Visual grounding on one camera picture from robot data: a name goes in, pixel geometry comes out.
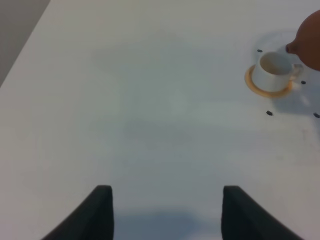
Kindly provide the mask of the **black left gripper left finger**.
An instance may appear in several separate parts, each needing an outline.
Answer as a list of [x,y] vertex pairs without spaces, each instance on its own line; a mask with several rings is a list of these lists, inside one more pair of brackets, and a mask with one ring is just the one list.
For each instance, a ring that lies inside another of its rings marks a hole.
[[87,198],[45,240],[112,240],[115,220],[113,190],[98,185]]

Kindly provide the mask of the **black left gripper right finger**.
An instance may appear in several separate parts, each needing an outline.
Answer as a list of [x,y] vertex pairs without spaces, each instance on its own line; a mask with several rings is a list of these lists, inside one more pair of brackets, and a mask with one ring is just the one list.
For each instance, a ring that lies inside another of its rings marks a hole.
[[300,240],[239,186],[223,188],[221,235],[224,240]]

